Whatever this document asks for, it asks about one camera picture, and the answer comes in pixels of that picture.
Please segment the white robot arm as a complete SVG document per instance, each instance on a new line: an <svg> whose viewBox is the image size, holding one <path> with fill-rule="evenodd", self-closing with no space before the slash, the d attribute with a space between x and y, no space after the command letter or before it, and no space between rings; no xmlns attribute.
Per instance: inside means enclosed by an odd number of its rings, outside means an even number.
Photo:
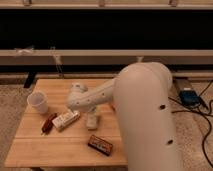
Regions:
<svg viewBox="0 0 213 171"><path fill-rule="evenodd" d="M184 171L168 99L171 87L165 65L139 62L94 89L74 84L67 107L85 110L113 101L128 171Z"/></svg>

